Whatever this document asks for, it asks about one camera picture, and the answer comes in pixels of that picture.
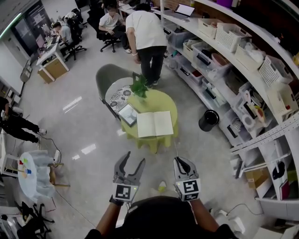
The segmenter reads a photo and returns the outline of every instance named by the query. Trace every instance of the ceiling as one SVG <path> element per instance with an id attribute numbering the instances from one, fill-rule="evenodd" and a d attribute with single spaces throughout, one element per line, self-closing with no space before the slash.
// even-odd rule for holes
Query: ceiling
<path id="1" fill-rule="evenodd" d="M 0 34 L 15 18 L 24 13 L 37 0 L 0 0 Z"/>

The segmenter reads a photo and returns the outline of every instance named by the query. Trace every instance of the green plant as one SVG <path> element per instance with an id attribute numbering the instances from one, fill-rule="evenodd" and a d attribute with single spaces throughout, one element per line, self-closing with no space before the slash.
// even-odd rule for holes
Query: green plant
<path id="1" fill-rule="evenodd" d="M 145 92 L 148 91 L 145 86 L 146 82 L 144 75 L 140 75 L 139 80 L 134 80 L 133 84 L 130 85 L 131 91 L 139 97 L 146 98 Z"/>

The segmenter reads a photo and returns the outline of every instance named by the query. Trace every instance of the computer monitor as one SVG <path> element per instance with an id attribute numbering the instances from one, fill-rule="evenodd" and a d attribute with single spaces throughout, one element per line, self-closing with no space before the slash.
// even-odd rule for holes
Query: computer monitor
<path id="1" fill-rule="evenodd" d="M 190 17 L 191 14 L 193 13 L 194 9 L 195 8 L 184 5 L 184 4 L 178 4 L 178 6 L 177 6 L 176 10 L 174 10 L 174 12 Z"/>
<path id="2" fill-rule="evenodd" d="M 42 35 L 39 35 L 37 38 L 36 38 L 36 44 L 38 45 L 39 48 L 42 48 L 43 45 L 45 44 L 45 40 L 43 39 L 43 36 Z"/>

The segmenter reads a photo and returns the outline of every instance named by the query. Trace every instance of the white shelving unit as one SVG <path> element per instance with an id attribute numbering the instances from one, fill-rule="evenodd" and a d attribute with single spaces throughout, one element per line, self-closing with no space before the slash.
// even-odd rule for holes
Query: white shelving unit
<path id="1" fill-rule="evenodd" d="M 281 56 L 281 58 L 287 63 L 287 65 L 291 68 L 294 74 L 299 78 L 299 68 L 294 64 L 289 54 L 274 41 L 273 37 L 265 29 L 262 29 L 259 26 L 247 21 L 246 19 L 232 12 L 230 9 L 222 7 L 216 4 L 215 2 L 209 0 L 196 1 L 225 13 L 226 15 L 236 19 L 241 24 L 245 25 L 246 27 L 250 28 L 252 31 L 257 33 Z M 282 1 L 285 4 L 287 4 L 290 8 L 292 8 L 295 12 L 299 12 L 298 8 L 296 8 L 296 6 L 294 6 L 289 0 Z M 160 3 L 160 6 L 163 7 L 164 0 L 160 0 Z M 247 80 L 260 94 L 260 96 L 263 98 L 263 100 L 273 113 L 271 104 L 266 93 L 268 86 L 266 85 L 264 79 L 259 74 L 259 72 L 257 70 L 254 72 L 249 72 L 246 69 L 246 67 L 236 59 L 234 53 L 229 52 L 221 44 L 217 43 L 216 40 L 211 39 L 204 33 L 200 32 L 198 30 L 197 18 L 189 18 L 189 22 L 184 22 L 175 17 L 165 15 L 162 11 L 161 21 L 164 22 L 164 20 L 175 23 L 178 26 L 193 33 L 198 38 L 205 41 L 207 44 L 209 44 L 211 47 L 213 47 L 215 50 L 221 53 L 228 61 L 232 63 L 232 65 L 234 65 L 245 76 L 245 78 L 247 78 Z M 188 59 L 192 67 L 198 70 L 207 80 L 209 80 L 209 77 L 204 73 L 204 71 L 200 67 L 198 67 L 194 62 L 192 62 L 192 59 L 190 59 L 184 53 L 183 46 L 181 48 L 175 48 L 171 46 L 171 48 L 177 50 L 182 56 Z M 240 117 L 240 115 L 238 115 L 238 113 L 235 110 L 234 112 L 232 112 L 232 109 L 229 107 L 229 105 L 234 104 L 236 95 L 226 85 L 225 76 L 216 81 L 209 80 L 210 83 L 212 83 L 217 88 L 217 90 L 228 102 L 228 104 L 223 105 L 221 107 L 221 110 L 219 110 L 219 108 L 216 107 L 213 100 L 209 99 L 209 97 L 204 94 L 204 92 L 201 90 L 200 86 L 196 82 L 194 82 L 190 77 L 184 77 L 184 75 L 182 75 L 179 72 L 179 69 L 176 69 L 176 72 L 194 90 L 194 92 L 203 101 L 207 108 L 213 109 L 219 113 L 221 119 L 223 119 L 223 117 L 227 117 L 228 115 L 229 118 L 232 119 L 234 117 L 234 113 L 236 113 L 236 115 Z M 297 177 L 299 178 L 299 112 L 297 112 L 289 119 L 285 120 L 283 123 L 278 124 L 275 127 L 273 127 L 272 123 L 270 126 L 271 129 L 269 129 L 260 136 L 258 136 L 259 132 L 249 132 L 249 134 L 243 134 L 242 138 L 237 139 L 228 136 L 228 132 L 226 130 L 227 122 L 222 124 L 222 122 L 220 121 L 219 127 L 228 137 L 230 143 L 234 146 L 231 149 L 232 155 L 239 155 L 240 158 L 243 161 L 245 161 L 246 166 L 253 166 L 259 164 L 260 160 L 264 160 L 264 162 L 267 163 L 266 167 L 268 168 L 271 176 L 257 189 L 258 195 L 260 195 L 260 197 L 256 198 L 256 200 L 261 202 L 261 206 L 264 210 L 264 213 L 277 218 L 299 220 L 299 195 L 298 198 L 295 199 L 292 198 L 280 200 L 280 187 L 282 183 L 288 178 L 287 169 L 292 159 L 294 161 L 296 169 L 298 169 L 296 172 Z M 274 179 L 272 175 L 273 170 L 277 170 L 278 168 L 276 162 L 283 162 L 285 164 L 285 173 L 282 177 L 278 179 Z M 295 190 L 298 193 L 298 183 L 291 183 L 291 186 L 292 188 L 294 188 L 295 186 Z"/>

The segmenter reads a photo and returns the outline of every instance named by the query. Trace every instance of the office chair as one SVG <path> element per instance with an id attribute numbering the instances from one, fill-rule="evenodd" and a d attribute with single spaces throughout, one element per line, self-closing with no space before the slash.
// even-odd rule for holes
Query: office chair
<path id="1" fill-rule="evenodd" d="M 49 228 L 47 228 L 45 222 L 55 223 L 53 220 L 48 220 L 42 216 L 42 209 L 44 204 L 40 205 L 39 211 L 36 209 L 36 204 L 33 205 L 34 211 L 32 208 L 29 208 L 24 202 L 22 202 L 22 206 L 19 206 L 17 202 L 14 202 L 17 208 L 23 215 L 23 220 L 27 221 L 28 217 L 32 218 L 26 223 L 25 226 L 21 227 L 17 231 L 19 239 L 46 239 L 47 233 L 51 232 Z"/>
<path id="2" fill-rule="evenodd" d="M 81 45 L 77 46 L 80 41 L 82 41 L 80 39 L 80 31 L 78 31 L 78 27 L 77 27 L 77 24 L 76 22 L 73 20 L 73 19 L 69 19 L 67 21 L 70 29 L 71 29 L 71 38 L 73 40 L 73 42 L 71 44 L 68 44 L 67 42 L 64 42 L 63 44 L 66 45 L 67 49 L 69 50 L 69 55 L 65 58 L 65 61 L 68 61 L 68 59 L 71 57 L 71 56 L 74 56 L 74 61 L 76 60 L 76 53 L 82 51 L 82 50 L 87 50 L 86 48 L 83 48 Z"/>
<path id="3" fill-rule="evenodd" d="M 96 30 L 97 38 L 99 40 L 102 40 L 105 43 L 105 45 L 100 49 L 100 52 L 103 52 L 104 48 L 112 45 L 112 52 L 114 53 L 115 52 L 114 44 L 121 43 L 121 41 L 111 36 L 108 32 L 99 30 L 100 18 L 105 15 L 104 10 L 103 9 L 97 9 L 93 11 L 91 10 L 88 13 L 90 17 L 87 19 L 87 22 Z"/>

